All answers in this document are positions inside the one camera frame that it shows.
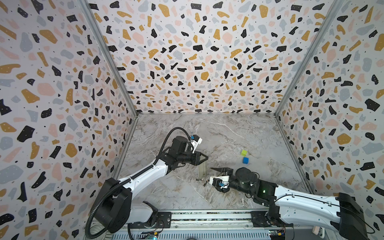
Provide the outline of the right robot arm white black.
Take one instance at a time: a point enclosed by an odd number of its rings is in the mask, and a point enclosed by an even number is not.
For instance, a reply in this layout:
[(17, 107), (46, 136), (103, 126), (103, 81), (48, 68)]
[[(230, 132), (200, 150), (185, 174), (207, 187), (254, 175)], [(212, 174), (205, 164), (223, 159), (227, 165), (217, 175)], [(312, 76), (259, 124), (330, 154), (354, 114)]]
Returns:
[(369, 232), (364, 212), (355, 198), (340, 193), (337, 197), (319, 196), (294, 191), (264, 181), (247, 168), (214, 168), (220, 173), (209, 179), (217, 191), (236, 190), (267, 207), (264, 214), (251, 213), (254, 227), (294, 227), (295, 225), (320, 227), (338, 232), (347, 240), (367, 240)]

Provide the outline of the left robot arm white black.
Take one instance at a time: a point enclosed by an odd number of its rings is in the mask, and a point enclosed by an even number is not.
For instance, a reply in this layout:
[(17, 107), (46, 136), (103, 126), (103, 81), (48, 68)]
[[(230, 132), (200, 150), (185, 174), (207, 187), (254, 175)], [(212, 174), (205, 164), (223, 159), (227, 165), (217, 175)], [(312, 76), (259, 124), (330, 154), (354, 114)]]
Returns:
[(171, 171), (207, 161), (208, 156), (196, 150), (202, 141), (197, 135), (189, 139), (177, 136), (170, 147), (161, 151), (159, 159), (140, 171), (120, 180), (107, 179), (92, 206), (86, 237), (95, 239), (105, 232), (113, 234), (124, 225), (134, 223), (144, 223), (149, 228), (155, 226), (159, 210), (149, 202), (133, 203), (134, 198)]

